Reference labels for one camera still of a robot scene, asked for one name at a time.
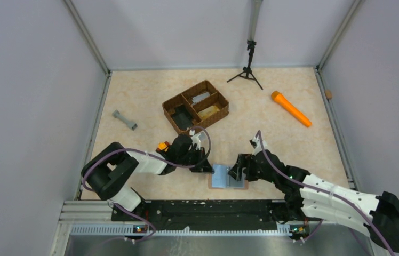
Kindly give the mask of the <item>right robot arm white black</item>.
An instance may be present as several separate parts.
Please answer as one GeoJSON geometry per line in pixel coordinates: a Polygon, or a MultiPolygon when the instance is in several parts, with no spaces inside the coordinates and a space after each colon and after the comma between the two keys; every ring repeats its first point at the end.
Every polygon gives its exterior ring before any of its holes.
{"type": "Polygon", "coordinates": [[[338,223],[399,253],[399,198],[388,191],[366,194],[327,182],[309,171],[286,165],[269,150],[240,154],[228,174],[237,180],[265,180],[284,193],[292,216],[338,223]]]}

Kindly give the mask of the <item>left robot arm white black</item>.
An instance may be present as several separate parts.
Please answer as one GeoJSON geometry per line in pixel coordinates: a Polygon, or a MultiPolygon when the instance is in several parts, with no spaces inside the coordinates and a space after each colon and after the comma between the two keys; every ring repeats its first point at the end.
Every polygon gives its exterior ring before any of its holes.
{"type": "Polygon", "coordinates": [[[154,152],[124,148],[113,142],[82,169],[83,183],[89,185],[101,200],[111,201],[133,211],[142,198],[126,185],[131,175],[149,173],[166,175],[177,167],[188,167],[194,173],[213,173],[208,152],[201,146],[202,134],[181,134],[172,143],[161,142],[154,152]]]}

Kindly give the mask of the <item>brown leather card holder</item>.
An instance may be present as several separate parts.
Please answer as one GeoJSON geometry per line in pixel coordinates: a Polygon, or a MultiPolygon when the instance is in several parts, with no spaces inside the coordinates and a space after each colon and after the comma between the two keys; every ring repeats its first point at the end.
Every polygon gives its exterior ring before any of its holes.
{"type": "Polygon", "coordinates": [[[209,176],[209,189],[237,189],[237,190],[247,190],[248,182],[246,180],[237,181],[228,174],[230,171],[230,166],[214,164],[214,173],[209,176]]]}

